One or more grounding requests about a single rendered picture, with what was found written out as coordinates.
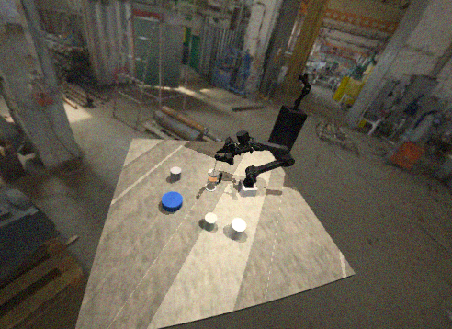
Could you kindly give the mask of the blue cylinder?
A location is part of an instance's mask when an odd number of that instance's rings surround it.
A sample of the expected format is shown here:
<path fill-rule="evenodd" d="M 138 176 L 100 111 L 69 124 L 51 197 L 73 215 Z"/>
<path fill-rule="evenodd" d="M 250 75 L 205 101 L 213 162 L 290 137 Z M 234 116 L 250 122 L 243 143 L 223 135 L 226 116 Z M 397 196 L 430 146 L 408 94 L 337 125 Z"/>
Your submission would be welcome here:
<path fill-rule="evenodd" d="M 162 196 L 162 207 L 169 212 L 178 211 L 183 206 L 182 197 L 177 192 L 168 192 Z"/>

